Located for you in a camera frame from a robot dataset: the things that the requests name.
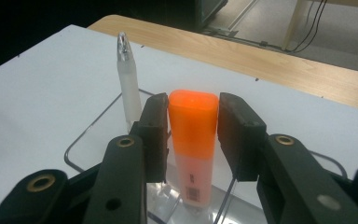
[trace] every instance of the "floor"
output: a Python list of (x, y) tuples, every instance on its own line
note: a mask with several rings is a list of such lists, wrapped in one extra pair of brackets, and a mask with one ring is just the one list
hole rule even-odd
[[(207, 29), (217, 30), (221, 35), (233, 37), (233, 41), (244, 44), (254, 45), (243, 40), (267, 41), (270, 45), (280, 47), (295, 9), (296, 0), (256, 0), (249, 6), (251, 3), (251, 0), (229, 0)], [(320, 1), (315, 1), (313, 5), (312, 1), (308, 2), (289, 49), (294, 49), (310, 30), (319, 4)], [(247, 6), (249, 6), (248, 10), (241, 16), (239, 22), (233, 25), (232, 22)], [(267, 47), (267, 49), (279, 51), (275, 48)], [(314, 40), (306, 49), (293, 55), (358, 71), (358, 7), (327, 3)]]

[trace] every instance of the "highlighter cap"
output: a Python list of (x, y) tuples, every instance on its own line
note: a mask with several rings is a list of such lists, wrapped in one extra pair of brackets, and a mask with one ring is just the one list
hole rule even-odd
[(178, 90), (169, 97), (175, 154), (209, 160), (213, 157), (219, 100), (207, 92)]

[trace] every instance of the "highlighter barrel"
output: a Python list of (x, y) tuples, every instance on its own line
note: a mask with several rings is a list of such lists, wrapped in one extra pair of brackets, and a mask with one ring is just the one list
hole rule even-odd
[(170, 94), (169, 114), (180, 191), (185, 203), (206, 207), (211, 200), (217, 96), (177, 90)]
[(142, 114), (141, 97), (138, 89), (136, 64), (130, 42), (124, 32), (117, 37), (117, 71), (120, 79), (127, 131), (133, 122), (139, 121)]

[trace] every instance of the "black cable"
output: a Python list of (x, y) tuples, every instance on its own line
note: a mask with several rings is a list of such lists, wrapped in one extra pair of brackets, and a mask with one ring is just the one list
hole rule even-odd
[(327, 0), (325, 0), (325, 2), (324, 2), (324, 6), (322, 7), (321, 14), (319, 14), (318, 22), (316, 23), (315, 34), (313, 35), (312, 39), (311, 39), (310, 42), (307, 44), (307, 46), (305, 46), (303, 49), (294, 51), (293, 53), (299, 53), (300, 51), (303, 51), (304, 49), (306, 49), (306, 48), (310, 45), (310, 43), (312, 43), (313, 39), (315, 38), (316, 34), (318, 33), (319, 21), (321, 20), (322, 13), (324, 12), (324, 7), (325, 7), (325, 5), (326, 5), (326, 2), (327, 2)]
[[(221, 35), (218, 32), (216, 32), (215, 30), (212, 30), (212, 31), (204, 30), (203, 34), (213, 36), (213, 37), (218, 37), (218, 38), (225, 39), (225, 40), (235, 41), (237, 43), (251, 44), (255, 47), (277, 49), (277, 50), (283, 51), (285, 53), (299, 53), (300, 51), (306, 49), (310, 45), (310, 43), (312, 43), (313, 39), (315, 38), (316, 34), (318, 33), (319, 22), (321, 20), (322, 13), (324, 11), (324, 7), (325, 7), (326, 3), (327, 3), (327, 0), (321, 0), (321, 3), (319, 4), (318, 9), (316, 10), (315, 17), (313, 18), (312, 26), (310, 27), (309, 32), (307, 33), (305, 38), (301, 41), (301, 43), (298, 44), (294, 49), (282, 49), (279, 46), (270, 45), (265, 41), (257, 42), (254, 40), (242, 39), (242, 38), (237, 38), (234, 36)], [(307, 38), (312, 33), (313, 26), (315, 25), (315, 22), (316, 22), (316, 29), (315, 29), (315, 34), (313, 35), (312, 39), (310, 40), (310, 42), (307, 44), (306, 47), (304, 47), (303, 49), (297, 50), (307, 40)]]
[[(312, 26), (310, 27), (310, 31), (307, 33), (307, 35), (304, 37), (304, 39), (301, 41), (301, 43), (299, 43), (297, 45), (297, 47), (295, 47), (294, 49), (285, 50), (286, 52), (299, 53), (300, 51), (306, 49), (310, 45), (310, 43), (312, 43), (313, 39), (315, 38), (316, 34), (318, 33), (319, 21), (321, 20), (322, 13), (324, 12), (324, 7), (325, 7), (326, 3), (327, 3), (327, 0), (321, 0), (321, 3), (319, 4), (318, 9), (316, 10), (315, 17), (313, 18), (313, 22), (312, 22)], [(310, 33), (312, 33), (313, 26), (315, 25), (315, 22), (316, 22), (316, 29), (315, 29), (315, 34), (313, 35), (312, 39), (310, 40), (310, 42), (307, 44), (306, 47), (304, 47), (301, 50), (297, 50), (308, 39), (308, 37), (310, 36)]]
[(310, 4), (310, 9), (308, 10), (308, 14), (307, 14), (307, 20), (305, 21), (305, 26), (308, 25), (308, 21), (310, 19), (310, 11), (312, 10), (313, 4), (315, 3), (315, 0), (312, 0), (312, 3)]
[(331, 157), (328, 157), (328, 156), (325, 156), (319, 152), (315, 152), (315, 151), (311, 151), (309, 150), (310, 154), (314, 155), (314, 156), (317, 156), (317, 157), (320, 157), (322, 159), (325, 159), (327, 161), (331, 161), (332, 163), (335, 164), (335, 166), (339, 169), (339, 171), (341, 172), (341, 176), (345, 179), (348, 179), (348, 174), (347, 174), (347, 171), (345, 170), (344, 166), (341, 165), (341, 163), (339, 163), (338, 161), (334, 160), (333, 158)]

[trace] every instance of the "table leg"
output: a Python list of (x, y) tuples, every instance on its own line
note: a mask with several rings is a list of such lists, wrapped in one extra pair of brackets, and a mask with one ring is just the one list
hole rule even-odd
[(289, 26), (286, 30), (286, 36), (282, 43), (282, 49), (285, 50), (289, 47), (290, 40), (292, 39), (293, 33), (295, 32), (301, 15), (304, 14), (306, 0), (297, 0), (295, 11), (293, 12), (292, 19), (290, 20)]

